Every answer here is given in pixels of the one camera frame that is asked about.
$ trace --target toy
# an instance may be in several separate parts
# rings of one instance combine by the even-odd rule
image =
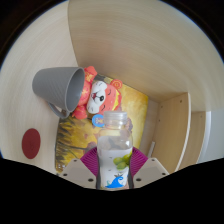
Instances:
[[[120,80],[114,79],[110,84],[97,81],[92,82],[97,75],[93,66],[84,69],[85,83],[82,90],[78,106],[72,113],[72,117],[77,119],[87,118],[87,111],[90,114],[101,114],[108,110],[117,110],[121,104],[121,93],[118,91],[122,87]]]

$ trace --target wooden panel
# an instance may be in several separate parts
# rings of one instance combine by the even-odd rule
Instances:
[[[156,102],[189,92],[192,111],[224,107],[224,66],[200,28],[157,0],[70,0],[80,66],[95,66]]]
[[[152,100],[148,101],[145,126],[144,126],[143,135],[142,135],[142,141],[139,147],[139,150],[143,152],[146,156],[148,156],[149,148],[152,143],[152,138],[153,138],[155,127],[156,127],[158,108],[159,108],[158,103]]]
[[[206,112],[192,113],[187,147],[179,170],[197,163],[204,141],[205,127]]]
[[[169,173],[176,171],[186,149],[191,119],[190,95],[185,93],[159,105],[152,157]]]
[[[17,39],[0,73],[0,148],[5,159],[55,170],[55,141],[59,118],[32,90],[33,77],[42,68],[77,66],[69,35],[68,2],[57,5],[35,20]],[[27,159],[21,143],[35,128],[41,147]]]

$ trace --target toy face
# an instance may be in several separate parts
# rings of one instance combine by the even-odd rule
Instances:
[[[103,114],[104,111],[112,110],[115,99],[116,89],[105,82],[98,81],[92,86],[87,110],[91,114]]]
[[[92,90],[89,96],[89,101],[87,104],[87,110],[91,114],[99,113],[100,106],[104,103],[105,97],[105,89],[107,88],[107,84],[102,81],[95,82],[92,86]]]

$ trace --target bottle label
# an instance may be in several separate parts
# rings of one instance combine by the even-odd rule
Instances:
[[[101,187],[104,189],[123,188],[128,180],[132,148],[97,149],[100,163]]]

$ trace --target purple object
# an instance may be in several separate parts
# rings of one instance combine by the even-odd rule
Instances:
[[[95,147],[88,151],[80,160],[97,177],[99,171],[97,148]],[[147,156],[133,147],[130,160],[130,173],[132,177],[140,170],[147,160]]]
[[[99,165],[96,147],[89,150],[80,160],[95,176],[97,176]]]
[[[148,157],[145,156],[141,151],[133,147],[132,156],[130,159],[130,173],[133,177],[145,164],[148,160]]]

